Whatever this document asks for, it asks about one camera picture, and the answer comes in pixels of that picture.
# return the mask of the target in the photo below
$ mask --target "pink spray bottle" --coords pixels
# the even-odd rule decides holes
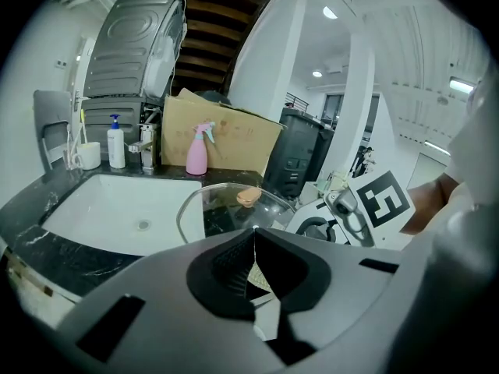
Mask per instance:
[[[211,130],[215,126],[215,122],[202,123],[196,127],[196,135],[194,141],[190,145],[187,154],[186,171],[191,175],[204,175],[208,168],[208,154],[204,145],[203,132],[208,135],[210,141],[214,144],[213,134]]]

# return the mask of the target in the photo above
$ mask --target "soap dispenser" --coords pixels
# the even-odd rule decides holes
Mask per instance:
[[[194,141],[190,145],[187,153],[186,171],[191,175],[204,175],[208,168],[208,154],[204,145],[203,132],[208,136],[208,139],[214,144],[213,134],[211,129],[215,126],[215,122],[202,123],[196,127],[196,135]]]
[[[125,137],[119,128],[117,114],[109,115],[114,118],[111,128],[108,130],[108,152],[109,164],[116,169],[125,167]]]

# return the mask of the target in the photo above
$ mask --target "white pillar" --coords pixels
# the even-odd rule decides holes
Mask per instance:
[[[395,162],[395,135],[391,123],[390,112],[383,94],[377,105],[376,119],[374,120],[373,132],[369,140],[369,146],[373,148],[373,160],[376,161],[375,169],[396,169]]]
[[[342,111],[322,167],[325,175],[334,171],[343,176],[350,170],[366,128],[373,82],[373,50],[365,34],[353,34]]]
[[[238,57],[228,92],[232,105],[279,122],[305,8],[306,0],[271,0]]]

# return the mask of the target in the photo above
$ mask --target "wooden staircase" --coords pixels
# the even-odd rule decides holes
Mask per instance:
[[[227,94],[239,51],[270,0],[186,1],[187,35],[172,95],[183,87]]]

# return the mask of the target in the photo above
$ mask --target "window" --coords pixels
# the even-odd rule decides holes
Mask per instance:
[[[324,105],[324,110],[322,111],[321,121],[331,125],[333,129],[336,129],[338,120],[342,112],[343,105],[343,94],[335,94],[333,96],[326,97],[326,104]],[[380,101],[380,96],[373,96],[371,99],[371,105],[369,107],[369,116],[367,117],[366,128],[364,129],[364,134],[373,131],[374,121],[376,120],[377,105]]]
[[[342,109],[342,104],[343,95],[327,96],[326,104],[324,105],[324,110],[322,111],[321,121],[331,125],[331,127],[336,127],[340,110]]]

